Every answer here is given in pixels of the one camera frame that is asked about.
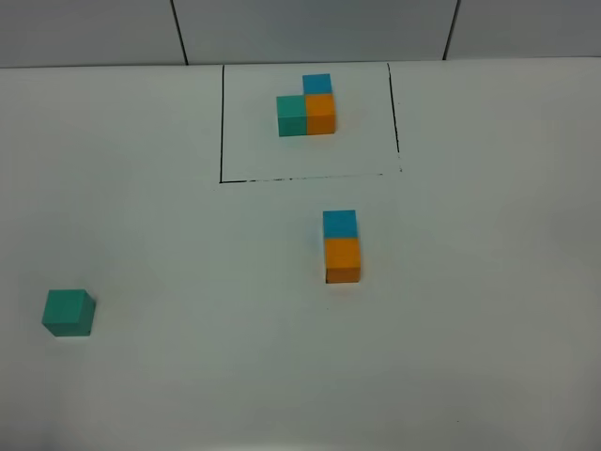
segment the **white wall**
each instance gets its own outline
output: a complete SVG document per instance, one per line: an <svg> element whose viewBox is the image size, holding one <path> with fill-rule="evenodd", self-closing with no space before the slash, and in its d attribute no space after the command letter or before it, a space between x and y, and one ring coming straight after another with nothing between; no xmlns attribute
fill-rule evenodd
<svg viewBox="0 0 601 451"><path fill-rule="evenodd" d="M0 67L183 62L169 0L0 2Z"/></svg>
<svg viewBox="0 0 601 451"><path fill-rule="evenodd" d="M600 56L598 0L463 0L449 58Z"/></svg>
<svg viewBox="0 0 601 451"><path fill-rule="evenodd" d="M455 0L176 0L191 63L441 59Z"/></svg>

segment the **orange cube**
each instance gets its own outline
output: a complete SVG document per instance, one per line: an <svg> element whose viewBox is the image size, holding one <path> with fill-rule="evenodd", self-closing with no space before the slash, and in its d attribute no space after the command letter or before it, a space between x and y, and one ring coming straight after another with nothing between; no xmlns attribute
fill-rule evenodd
<svg viewBox="0 0 601 451"><path fill-rule="evenodd" d="M332 134L336 131L336 105L333 94L304 97L307 110L307 134Z"/></svg>
<svg viewBox="0 0 601 451"><path fill-rule="evenodd" d="M328 238L325 240L326 283L359 282L361 249L358 238Z"/></svg>

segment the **blue cube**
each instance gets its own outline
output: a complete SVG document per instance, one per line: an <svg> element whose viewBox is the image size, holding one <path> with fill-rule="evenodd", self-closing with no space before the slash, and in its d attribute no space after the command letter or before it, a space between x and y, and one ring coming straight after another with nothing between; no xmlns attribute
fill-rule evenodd
<svg viewBox="0 0 601 451"><path fill-rule="evenodd" d="M331 94L331 78L328 73L302 76L302 90L307 94Z"/></svg>
<svg viewBox="0 0 601 451"><path fill-rule="evenodd" d="M359 238L355 210L324 211L323 238Z"/></svg>

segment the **black line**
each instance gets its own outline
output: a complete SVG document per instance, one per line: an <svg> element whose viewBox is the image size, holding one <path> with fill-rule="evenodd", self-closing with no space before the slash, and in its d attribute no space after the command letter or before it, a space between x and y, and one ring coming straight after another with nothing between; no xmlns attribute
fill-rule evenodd
<svg viewBox="0 0 601 451"><path fill-rule="evenodd" d="M393 77L391 76L391 65L386 63L386 66L388 66L388 84L391 87L391 104L393 105L394 136L396 137L396 153L400 154L401 150L398 146L398 128L396 127L396 112L394 111Z"/></svg>
<svg viewBox="0 0 601 451"><path fill-rule="evenodd" d="M221 181L221 184L226 184L226 183L255 183L255 182L265 182L265 181L291 181L291 180L321 180L321 179L348 179L348 178L354 178L354 177L366 177L366 176L371 176L371 177L381 177L383 176L383 173L379 173L379 174L353 174L353 175L347 175L347 176L313 176L313 177L290 177L290 178L283 178L283 179L251 179L251 180L224 180Z"/></svg>
<svg viewBox="0 0 601 451"><path fill-rule="evenodd" d="M226 184L226 183L250 183L256 180L224 180L224 181L220 181L220 183Z"/></svg>
<svg viewBox="0 0 601 451"><path fill-rule="evenodd" d="M184 39L181 36L181 28L179 28L179 20L177 19L176 6L173 4L174 0L170 0L171 2L171 10L173 11L173 18L176 21L177 35L179 36L179 45L181 45L181 52L184 54L184 61L186 62L186 66L190 66L188 64L188 56L186 55L186 48L184 47Z"/></svg>
<svg viewBox="0 0 601 451"><path fill-rule="evenodd" d="M442 55L442 61L447 60L449 47L451 47L451 39L453 38L453 32L455 31L455 22L457 21L457 15L459 14L460 7L461 0L457 0L457 4L455 5L455 14L453 14L453 20L451 21L451 29L449 30L449 38L447 38L447 45L444 47L444 54Z"/></svg>
<svg viewBox="0 0 601 451"><path fill-rule="evenodd" d="M225 101L225 65L222 66L222 150L221 150L221 161L219 163L219 182L223 183L223 113L224 113L224 101Z"/></svg>

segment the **block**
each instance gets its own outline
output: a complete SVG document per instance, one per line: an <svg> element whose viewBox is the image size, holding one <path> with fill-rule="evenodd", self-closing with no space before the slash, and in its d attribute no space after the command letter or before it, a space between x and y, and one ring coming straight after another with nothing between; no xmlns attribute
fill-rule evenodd
<svg viewBox="0 0 601 451"><path fill-rule="evenodd" d="M359 238L355 210L324 211L323 238Z"/></svg>
<svg viewBox="0 0 601 451"><path fill-rule="evenodd" d="M54 336L88 336L95 310L84 289L51 289L41 323Z"/></svg>
<svg viewBox="0 0 601 451"><path fill-rule="evenodd" d="M333 94L305 96L307 134L332 134L336 132L336 105Z"/></svg>
<svg viewBox="0 0 601 451"><path fill-rule="evenodd" d="M331 77L328 73L302 76L302 93L331 94Z"/></svg>
<svg viewBox="0 0 601 451"><path fill-rule="evenodd" d="M304 96L278 97L276 103L280 136L307 134L307 108Z"/></svg>
<svg viewBox="0 0 601 451"><path fill-rule="evenodd" d="M326 283L355 283L361 279L361 249L358 238L328 238L324 241Z"/></svg>

